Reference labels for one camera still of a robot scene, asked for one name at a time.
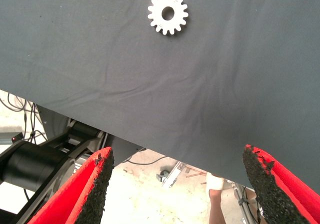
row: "wire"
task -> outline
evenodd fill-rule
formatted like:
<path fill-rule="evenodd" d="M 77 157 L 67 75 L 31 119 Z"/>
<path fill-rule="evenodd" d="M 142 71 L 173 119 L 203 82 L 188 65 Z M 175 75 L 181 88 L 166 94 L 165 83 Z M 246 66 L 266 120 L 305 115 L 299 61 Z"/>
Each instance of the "wire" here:
<path fill-rule="evenodd" d="M 247 192 L 245 192 L 246 188 L 247 188 L 247 187 L 245 186 L 245 187 L 244 187 L 244 189 L 243 189 L 243 191 L 242 191 L 242 198 L 244 198 L 244 193 L 245 193 L 245 199 L 247 199 L 247 198 L 248 198 L 248 196 L 247 196 Z M 254 222 L 255 222 L 255 223 L 257 223 L 257 224 L 260 224 L 260 222 L 257 222 L 256 218 L 255 218 L 255 217 L 254 217 L 254 215 L 252 214 L 252 212 L 251 212 L 251 209 L 250 209 L 250 206 L 249 206 L 249 203 L 248 203 L 248 202 L 246 202 L 246 205 L 248 206 L 248 209 L 249 209 L 250 215 L 251 215 L 252 219 L 254 220 Z"/>
<path fill-rule="evenodd" d="M 7 109 L 9 109 L 9 110 L 11 110 L 13 112 L 21 112 L 21 110 L 14 110 L 11 107 L 7 106 L 1 99 L 0 99 L 0 102 L 3 104 L 4 107 L 6 107 Z"/>
<path fill-rule="evenodd" d="M 30 198 L 28 196 L 28 193 L 27 193 L 26 189 L 23 189 L 23 191 L 24 191 L 24 194 L 25 194 L 25 197 L 26 197 L 27 201 L 30 201 Z"/>
<path fill-rule="evenodd" d="M 132 156 L 131 156 L 131 157 L 129 157 L 128 159 L 124 160 L 122 163 L 126 163 L 126 162 L 128 162 L 131 158 L 132 158 Z"/>
<path fill-rule="evenodd" d="M 10 102 L 10 93 L 8 93 L 8 96 L 7 96 L 8 103 L 9 103 L 12 107 L 17 108 L 17 109 L 19 110 L 19 112 L 20 112 L 20 111 L 23 111 L 24 108 L 26 107 L 26 104 L 27 104 L 26 101 L 24 102 L 24 104 L 22 104 L 22 102 L 18 99 L 17 96 L 15 96 L 15 98 L 16 98 L 16 99 L 19 101 L 19 103 L 22 105 L 21 108 L 13 105 L 13 104 Z"/>
<path fill-rule="evenodd" d="M 21 112 L 21 111 L 23 111 L 23 110 L 25 110 L 26 112 L 31 112 L 30 110 L 23 109 L 23 108 L 21 109 L 21 108 L 19 108 L 19 107 L 16 107 L 16 106 L 12 105 L 10 101 L 9 101 L 9 104 L 11 105 L 11 107 L 10 107 L 10 106 L 7 106 L 1 99 L 0 99 L 0 103 L 2 103 L 4 107 L 6 107 L 7 109 L 11 110 L 12 112 Z"/>
<path fill-rule="evenodd" d="M 155 160 L 155 161 L 153 161 L 153 162 L 151 162 L 151 163 L 135 163 L 135 162 L 130 161 L 130 160 L 129 160 L 130 158 L 128 158 L 127 160 L 125 160 L 125 162 L 132 163 L 132 164 L 136 164 L 136 165 L 151 165 L 151 164 L 156 163 L 157 161 L 159 161 L 159 160 L 161 160 L 161 159 L 163 159 L 163 158 L 168 158 L 168 156 L 163 156 L 163 157 L 161 157 L 161 158 L 159 158 L 159 159 L 157 159 L 157 160 Z"/>
<path fill-rule="evenodd" d="M 40 132 L 39 130 L 35 130 L 34 132 L 35 132 L 35 133 L 36 133 L 36 132 L 39 133 L 39 135 L 37 135 L 37 136 L 35 136 L 35 137 L 43 136 L 43 138 L 44 138 L 46 141 L 48 140 L 48 138 L 46 138 L 46 136 L 45 136 L 42 132 Z"/>

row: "dark gray fabric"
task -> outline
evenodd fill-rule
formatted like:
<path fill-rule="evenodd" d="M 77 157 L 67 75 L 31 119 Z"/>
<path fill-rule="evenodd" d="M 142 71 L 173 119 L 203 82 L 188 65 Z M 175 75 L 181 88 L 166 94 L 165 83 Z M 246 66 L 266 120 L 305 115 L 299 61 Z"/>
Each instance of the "dark gray fabric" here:
<path fill-rule="evenodd" d="M 248 184 L 256 145 L 320 192 L 320 0 L 0 0 L 0 88 Z"/>

